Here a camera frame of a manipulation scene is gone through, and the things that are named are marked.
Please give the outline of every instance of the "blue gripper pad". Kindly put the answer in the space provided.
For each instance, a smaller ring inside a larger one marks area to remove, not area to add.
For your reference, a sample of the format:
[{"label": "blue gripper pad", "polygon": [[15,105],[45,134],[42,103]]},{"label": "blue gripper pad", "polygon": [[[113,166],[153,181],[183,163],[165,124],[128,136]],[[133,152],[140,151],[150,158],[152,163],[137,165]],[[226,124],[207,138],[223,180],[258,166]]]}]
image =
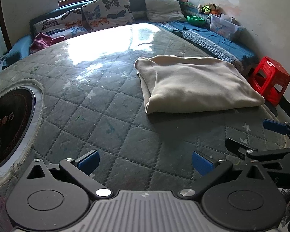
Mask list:
[{"label": "blue gripper pad", "polygon": [[210,171],[215,169],[214,163],[206,159],[206,157],[207,156],[201,152],[192,153],[193,168],[197,170],[202,176],[208,174]]},{"label": "blue gripper pad", "polygon": [[290,129],[284,123],[280,123],[274,120],[266,119],[263,121],[263,127],[267,130],[286,135],[290,133]]},{"label": "blue gripper pad", "polygon": [[97,150],[91,150],[75,161],[76,167],[87,175],[90,175],[100,163],[100,155]]}]

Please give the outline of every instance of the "quilted tablecloth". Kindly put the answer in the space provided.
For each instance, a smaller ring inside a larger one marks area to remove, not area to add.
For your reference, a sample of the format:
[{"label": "quilted tablecloth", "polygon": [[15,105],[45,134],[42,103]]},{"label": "quilted tablecloth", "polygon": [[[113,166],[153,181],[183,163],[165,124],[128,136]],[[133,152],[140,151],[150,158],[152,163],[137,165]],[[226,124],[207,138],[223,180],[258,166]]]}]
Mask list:
[{"label": "quilted tablecloth", "polygon": [[114,192],[178,191],[200,177],[191,165],[194,150],[239,163],[224,147],[227,137],[259,150],[284,147],[284,136],[262,127],[271,118],[262,106],[147,116],[134,62],[156,55],[208,56],[162,28],[135,24],[69,39],[0,73],[0,90],[31,78],[44,94],[30,153],[0,187],[0,232],[11,228],[5,200],[34,158],[57,164],[97,149],[100,165],[91,176]]}]

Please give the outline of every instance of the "sofa backrest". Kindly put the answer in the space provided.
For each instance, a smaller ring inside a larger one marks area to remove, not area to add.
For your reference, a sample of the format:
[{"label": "sofa backrest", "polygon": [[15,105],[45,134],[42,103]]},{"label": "sofa backrest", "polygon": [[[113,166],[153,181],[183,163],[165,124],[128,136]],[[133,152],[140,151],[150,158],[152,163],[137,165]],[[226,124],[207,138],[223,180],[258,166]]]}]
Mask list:
[{"label": "sofa backrest", "polygon": [[[30,20],[29,24],[30,24],[30,31],[31,31],[31,34],[34,35],[34,29],[33,29],[33,25],[40,22],[40,21],[43,21],[43,20],[46,20],[46,19],[49,19],[49,18],[54,18],[54,17],[57,17],[71,9],[76,9],[76,8],[81,8],[83,5],[85,5],[86,3],[90,2],[90,1],[94,1],[94,0],[87,0],[87,1],[84,1],[84,2],[79,2],[79,3],[74,3],[74,4],[71,4],[71,5],[67,5],[67,6],[63,6],[61,8],[58,8],[58,9],[55,9],[51,12],[48,12],[44,15],[41,15],[41,16],[38,16],[36,18],[33,18]],[[182,7],[182,10],[184,10],[183,8],[183,2],[178,0],[181,7]],[[131,10],[133,13],[135,12],[146,12],[146,4],[145,4],[145,0],[129,0],[130,2],[130,6],[131,6]]]}]

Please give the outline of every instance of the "blue rubber pad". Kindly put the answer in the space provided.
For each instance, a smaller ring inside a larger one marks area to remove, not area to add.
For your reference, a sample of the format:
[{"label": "blue rubber pad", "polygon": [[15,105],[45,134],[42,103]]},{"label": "blue rubber pad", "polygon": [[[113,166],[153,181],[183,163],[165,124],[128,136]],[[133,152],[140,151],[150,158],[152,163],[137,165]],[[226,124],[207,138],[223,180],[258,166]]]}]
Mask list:
[{"label": "blue rubber pad", "polygon": [[263,121],[263,127],[267,130],[286,135],[290,133],[290,129],[284,123],[280,123],[274,120],[266,119]]},{"label": "blue rubber pad", "polygon": [[197,170],[202,176],[215,169],[213,163],[197,154],[196,152],[192,153],[192,165],[194,169]]},{"label": "blue rubber pad", "polygon": [[87,156],[80,162],[78,162],[77,168],[87,175],[90,175],[100,163],[100,155],[98,151],[95,151],[91,155]]}]

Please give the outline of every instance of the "black glass cooktop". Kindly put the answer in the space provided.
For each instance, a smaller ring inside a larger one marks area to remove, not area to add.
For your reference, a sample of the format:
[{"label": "black glass cooktop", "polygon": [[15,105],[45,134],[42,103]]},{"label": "black glass cooktop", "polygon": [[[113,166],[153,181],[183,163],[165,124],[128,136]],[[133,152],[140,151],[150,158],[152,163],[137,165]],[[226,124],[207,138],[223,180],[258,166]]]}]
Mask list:
[{"label": "black glass cooktop", "polygon": [[33,110],[33,94],[25,88],[12,90],[0,98],[0,166],[21,142]]}]

